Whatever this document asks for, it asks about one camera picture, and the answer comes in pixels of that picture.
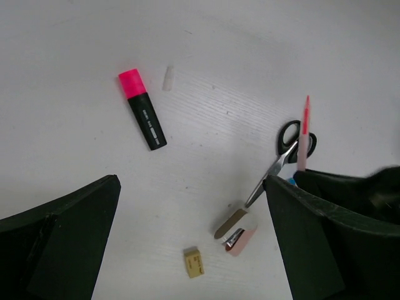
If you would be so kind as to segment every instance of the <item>eraser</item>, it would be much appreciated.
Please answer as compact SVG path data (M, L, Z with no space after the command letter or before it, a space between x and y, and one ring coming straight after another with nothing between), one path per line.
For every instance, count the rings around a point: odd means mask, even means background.
M192 250L184 253L187 273L190 278L195 278L204 274L203 262L199 250Z

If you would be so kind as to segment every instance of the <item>white surface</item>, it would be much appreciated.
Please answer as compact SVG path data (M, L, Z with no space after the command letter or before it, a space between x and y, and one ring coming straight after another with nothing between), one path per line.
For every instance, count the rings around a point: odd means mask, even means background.
M93 299L290 299L266 201L239 257L212 228L274 161L277 130L307 94L310 168L364 175L400 161L392 2L1 1L0 217L117 174ZM170 64L174 89L162 92ZM116 82L131 68L167 136L154 152ZM196 279L191 246L206 272Z

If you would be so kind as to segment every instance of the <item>highlighter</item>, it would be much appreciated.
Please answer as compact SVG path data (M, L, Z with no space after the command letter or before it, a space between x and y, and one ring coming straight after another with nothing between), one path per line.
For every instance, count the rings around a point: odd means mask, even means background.
M121 73L118 77L137 123L139 123L144 138L149 144L150 150L156 150L165 146L167 144L166 138L139 71L133 69Z

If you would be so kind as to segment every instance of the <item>stapler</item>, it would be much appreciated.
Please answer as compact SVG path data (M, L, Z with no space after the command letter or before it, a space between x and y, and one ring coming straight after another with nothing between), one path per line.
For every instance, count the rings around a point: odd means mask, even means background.
M225 251L238 256L257 229L256 218L238 209L216 232L214 239L225 246Z

